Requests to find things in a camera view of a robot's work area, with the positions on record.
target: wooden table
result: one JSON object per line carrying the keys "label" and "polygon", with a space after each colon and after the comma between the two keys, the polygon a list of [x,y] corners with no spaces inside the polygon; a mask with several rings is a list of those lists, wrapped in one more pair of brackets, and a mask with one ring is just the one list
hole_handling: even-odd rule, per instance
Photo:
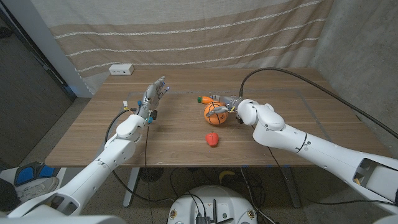
{"label": "wooden table", "polygon": [[[332,90],[315,70],[289,69]],[[104,134],[120,112],[123,101],[135,107],[148,85],[162,75],[170,91],[157,108],[158,118],[149,126],[148,167],[264,167],[276,165],[266,147],[252,138],[252,127],[238,124],[233,114],[219,126],[203,117],[205,105],[198,96],[238,95],[243,78],[253,69],[136,70],[132,75],[110,75],[45,163],[53,167],[83,167],[103,148]],[[288,74],[266,71],[253,75],[244,86],[244,98],[271,104],[285,122],[302,131],[358,151],[389,156],[375,135],[347,106]],[[125,113],[118,124],[127,118]],[[210,147],[205,135],[220,136]],[[122,166],[144,167],[141,141],[133,157]],[[308,166],[296,154],[273,150],[279,164]]]}

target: shoe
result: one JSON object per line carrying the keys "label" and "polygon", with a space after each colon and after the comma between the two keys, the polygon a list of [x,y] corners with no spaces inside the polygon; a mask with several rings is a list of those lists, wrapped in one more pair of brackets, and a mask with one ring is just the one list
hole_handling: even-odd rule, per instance
{"label": "shoe", "polygon": [[56,177],[48,178],[47,180],[45,180],[44,182],[42,182],[39,185],[26,188],[21,192],[17,192],[19,200],[22,203],[24,203],[32,198],[36,198],[38,196],[47,194],[47,193],[55,190],[55,188],[57,188],[57,186],[58,186],[58,183],[59,183],[58,178],[56,178]]}

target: basketball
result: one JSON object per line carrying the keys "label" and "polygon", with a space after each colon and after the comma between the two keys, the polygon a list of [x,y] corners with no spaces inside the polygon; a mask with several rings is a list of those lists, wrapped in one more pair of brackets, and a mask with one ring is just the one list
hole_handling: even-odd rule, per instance
{"label": "basketball", "polygon": [[213,114],[210,117],[206,117],[206,114],[209,113],[209,111],[213,110],[214,108],[222,106],[219,101],[214,101],[210,102],[206,105],[205,107],[205,120],[209,122],[210,124],[222,124],[226,118],[228,117],[228,113],[220,113],[220,114]]}

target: beige curtain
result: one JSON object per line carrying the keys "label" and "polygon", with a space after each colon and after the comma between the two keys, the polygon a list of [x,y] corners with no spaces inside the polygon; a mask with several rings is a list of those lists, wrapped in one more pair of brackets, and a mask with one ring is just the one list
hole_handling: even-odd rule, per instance
{"label": "beige curtain", "polygon": [[32,0],[92,91],[135,69],[306,67],[333,0]]}

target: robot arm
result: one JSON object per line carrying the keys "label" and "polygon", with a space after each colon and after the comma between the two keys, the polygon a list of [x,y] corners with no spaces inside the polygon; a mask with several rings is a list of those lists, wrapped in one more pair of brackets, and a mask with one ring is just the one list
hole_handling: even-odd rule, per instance
{"label": "robot arm", "polygon": [[[331,172],[364,197],[371,200],[398,202],[398,160],[354,151],[333,144],[285,124],[269,104],[228,96],[213,96],[231,110],[246,125],[256,124],[253,138],[263,146],[284,149],[305,158]],[[398,207],[377,203],[383,209],[398,214]]]}
{"label": "robot arm", "polygon": [[79,215],[89,199],[117,166],[132,157],[136,143],[141,139],[140,130],[148,123],[152,110],[169,88],[162,90],[164,78],[150,85],[144,94],[144,102],[135,114],[128,117],[116,129],[104,151],[62,188],[33,198],[12,211],[8,218]]}

